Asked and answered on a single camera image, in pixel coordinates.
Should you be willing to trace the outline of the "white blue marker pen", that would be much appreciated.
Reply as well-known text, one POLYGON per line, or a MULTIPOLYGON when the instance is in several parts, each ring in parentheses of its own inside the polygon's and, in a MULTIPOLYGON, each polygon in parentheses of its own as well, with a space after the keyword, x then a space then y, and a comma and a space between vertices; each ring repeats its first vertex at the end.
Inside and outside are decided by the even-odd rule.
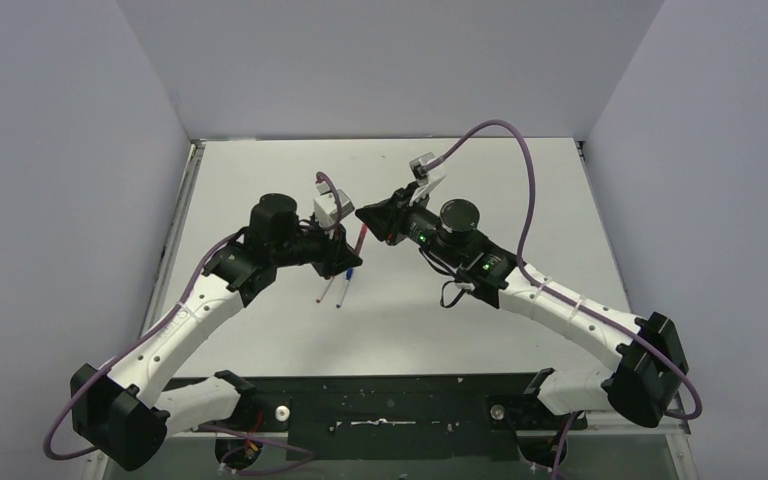
POLYGON ((346 274, 345 279, 344 279, 343 284, 342 284, 342 289, 340 291, 340 295, 339 295, 339 297, 337 299, 337 302, 335 304, 335 307, 337 309, 340 309, 343 306, 343 304, 345 302, 345 299, 347 297, 347 293, 348 293, 350 285, 351 285, 351 277, 350 277, 349 274, 346 274))

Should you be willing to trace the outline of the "pink marker pen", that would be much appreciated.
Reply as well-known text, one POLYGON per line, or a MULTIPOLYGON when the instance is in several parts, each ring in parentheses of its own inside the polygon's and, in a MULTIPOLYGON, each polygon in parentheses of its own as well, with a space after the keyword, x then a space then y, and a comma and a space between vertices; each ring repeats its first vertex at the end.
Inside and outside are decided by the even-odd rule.
POLYGON ((360 230, 358 232, 358 237, 357 237, 357 240, 356 240, 355 246, 354 246, 354 252, 357 255, 360 255, 360 253, 361 253, 361 250, 362 250, 365 238, 367 236, 367 233, 368 233, 367 225, 366 224, 362 224, 361 227, 360 227, 360 230))

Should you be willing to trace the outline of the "white red marker pen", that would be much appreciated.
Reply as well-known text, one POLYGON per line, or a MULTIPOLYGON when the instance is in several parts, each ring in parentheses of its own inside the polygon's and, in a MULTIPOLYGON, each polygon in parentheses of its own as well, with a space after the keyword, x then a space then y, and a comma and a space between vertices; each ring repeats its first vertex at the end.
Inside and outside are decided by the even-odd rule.
POLYGON ((331 278, 329 278, 326 281, 326 283, 324 284, 324 287, 322 288, 321 292, 319 293, 319 295, 315 299, 316 303, 321 303, 325 299, 326 295, 328 294, 328 292, 329 292, 330 288, 332 287, 332 285, 333 285, 335 280, 336 280, 336 277, 331 277, 331 278))

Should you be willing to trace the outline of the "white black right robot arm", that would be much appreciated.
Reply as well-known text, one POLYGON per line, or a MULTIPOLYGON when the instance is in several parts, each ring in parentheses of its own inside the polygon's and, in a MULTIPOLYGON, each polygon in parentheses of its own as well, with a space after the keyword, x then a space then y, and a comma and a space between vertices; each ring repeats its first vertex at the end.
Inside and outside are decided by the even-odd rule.
POLYGON ((433 213, 413 202, 410 188, 357 210, 375 238, 395 246, 417 244, 463 293, 522 315, 576 344, 598 362, 592 368, 541 370, 524 393, 554 415, 614 411, 646 428, 658 426, 688 372, 674 323, 653 313, 644 319, 592 301, 543 275, 520 269, 514 253, 478 228, 478 208, 449 200, 433 213))

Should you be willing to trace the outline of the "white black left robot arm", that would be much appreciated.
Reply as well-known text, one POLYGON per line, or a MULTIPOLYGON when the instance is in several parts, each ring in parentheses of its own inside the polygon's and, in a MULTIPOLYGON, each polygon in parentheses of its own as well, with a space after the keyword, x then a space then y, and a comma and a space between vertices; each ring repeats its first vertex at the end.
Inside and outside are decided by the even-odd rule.
POLYGON ((310 265, 331 278, 362 260, 341 220, 354 210, 343 191, 313 201, 302 220, 284 194, 260 197, 248 225, 223 238, 200 260, 177 303, 125 352, 99 368, 81 366, 70 380, 74 431, 126 471, 144 466, 163 442, 185 430, 222 421, 240 430, 252 423, 253 387, 218 372, 180 393, 169 381, 227 320, 272 285, 281 268, 310 265))

